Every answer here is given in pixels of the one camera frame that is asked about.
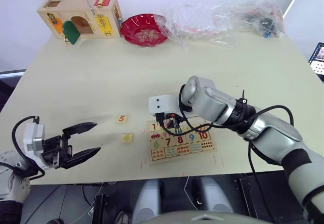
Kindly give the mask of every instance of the beige tabletop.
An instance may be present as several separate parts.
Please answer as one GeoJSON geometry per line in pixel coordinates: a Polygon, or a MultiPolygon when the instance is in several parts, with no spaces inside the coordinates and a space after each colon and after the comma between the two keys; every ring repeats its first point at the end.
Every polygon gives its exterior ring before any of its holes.
{"type": "MultiPolygon", "coordinates": [[[[146,122],[154,120],[148,98],[179,93],[192,75],[213,80],[236,98],[245,89],[249,104],[288,106],[304,142],[324,155],[323,85],[287,38],[237,35],[236,48],[193,43],[189,50],[166,41],[141,48],[124,39],[81,39],[74,46],[50,38],[19,81],[0,113],[0,151],[12,150],[14,124],[39,115],[46,138],[65,127],[92,121],[91,131],[74,135],[74,152],[101,147],[97,155],[69,170],[50,169],[32,184],[70,184],[251,172],[247,143],[227,129],[212,131],[217,151],[150,164],[146,122]],[[128,115],[116,124],[117,115],[128,115]],[[134,134],[121,143],[122,133],[134,134]]],[[[273,114],[288,120],[282,110],[273,114]]],[[[24,126],[17,131],[21,144],[24,126]]],[[[253,153],[256,171],[278,170],[253,153]]]]}

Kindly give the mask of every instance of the printed number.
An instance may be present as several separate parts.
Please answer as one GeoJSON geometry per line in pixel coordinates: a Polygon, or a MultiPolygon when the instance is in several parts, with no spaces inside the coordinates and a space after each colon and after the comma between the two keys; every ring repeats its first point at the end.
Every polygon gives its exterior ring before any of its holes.
{"type": "Polygon", "coordinates": [[[157,148],[158,148],[159,146],[160,146],[160,145],[159,145],[159,143],[158,143],[158,142],[155,142],[155,143],[154,143],[154,148],[156,148],[156,149],[157,149],[157,148]]]}
{"type": "Polygon", "coordinates": [[[178,137],[178,143],[183,143],[182,137],[178,137]]]}
{"type": "Polygon", "coordinates": [[[191,141],[193,141],[193,139],[194,139],[194,134],[190,134],[189,137],[190,137],[191,141]]]}
{"type": "Polygon", "coordinates": [[[124,119],[125,119],[125,116],[124,115],[121,115],[120,117],[119,117],[119,122],[122,122],[122,121],[124,121],[124,119]]]}
{"type": "Polygon", "coordinates": [[[208,135],[206,132],[199,132],[199,136],[200,136],[200,139],[207,139],[208,138],[208,135]]]}

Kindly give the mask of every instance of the wooden puzzle board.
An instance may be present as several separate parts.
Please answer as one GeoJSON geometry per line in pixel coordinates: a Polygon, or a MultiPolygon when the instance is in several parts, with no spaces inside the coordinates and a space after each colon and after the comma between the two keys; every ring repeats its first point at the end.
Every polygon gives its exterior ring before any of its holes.
{"type": "MultiPolygon", "coordinates": [[[[189,118],[192,126],[198,127],[206,123],[199,117],[189,118]]],[[[173,133],[183,133],[190,130],[190,127],[182,122],[180,128],[169,129],[173,133]]],[[[147,136],[149,145],[149,158],[151,163],[165,162],[173,159],[188,157],[189,155],[196,155],[207,151],[215,151],[215,142],[208,132],[189,132],[183,136],[172,136],[163,129],[159,123],[149,121],[147,123],[147,136]]]]}

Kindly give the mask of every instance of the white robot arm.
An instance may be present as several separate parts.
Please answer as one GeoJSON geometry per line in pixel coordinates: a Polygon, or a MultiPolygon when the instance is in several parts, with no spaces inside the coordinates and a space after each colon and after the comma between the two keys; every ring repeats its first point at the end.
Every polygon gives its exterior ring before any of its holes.
{"type": "MultiPolygon", "coordinates": [[[[211,80],[192,76],[179,96],[155,96],[149,99],[150,113],[161,127],[179,127],[187,117],[198,115],[210,121],[209,128],[228,128],[250,142],[254,152],[270,164],[283,166],[289,185],[311,223],[324,223],[324,158],[311,151],[293,127],[293,117],[285,106],[260,110],[216,89],[211,80]],[[284,108],[291,124],[267,111],[284,108]]],[[[190,131],[199,131],[191,127],[190,131]]]]}
{"type": "Polygon", "coordinates": [[[63,135],[45,140],[44,125],[38,116],[29,116],[19,121],[12,131],[16,151],[0,154],[0,223],[20,223],[22,205],[30,190],[29,180],[45,175],[48,168],[68,169],[93,157],[101,148],[86,149],[72,154],[68,139],[76,133],[90,130],[96,123],[86,122],[63,130],[63,135]],[[16,141],[16,129],[29,119],[25,128],[23,144],[25,154],[16,141]]]}

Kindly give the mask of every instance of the yellow panel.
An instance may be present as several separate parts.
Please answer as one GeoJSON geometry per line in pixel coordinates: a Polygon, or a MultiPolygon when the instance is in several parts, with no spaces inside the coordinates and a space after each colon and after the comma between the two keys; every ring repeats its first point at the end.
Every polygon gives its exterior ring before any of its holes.
{"type": "Polygon", "coordinates": [[[52,20],[49,18],[49,22],[53,25],[53,27],[55,28],[56,32],[61,34],[62,33],[62,20],[59,18],[55,18],[56,20],[56,24],[52,22],[52,20]]]}
{"type": "Polygon", "coordinates": [[[100,14],[96,16],[96,22],[103,34],[105,34],[106,36],[112,36],[112,28],[107,17],[100,14]]]}

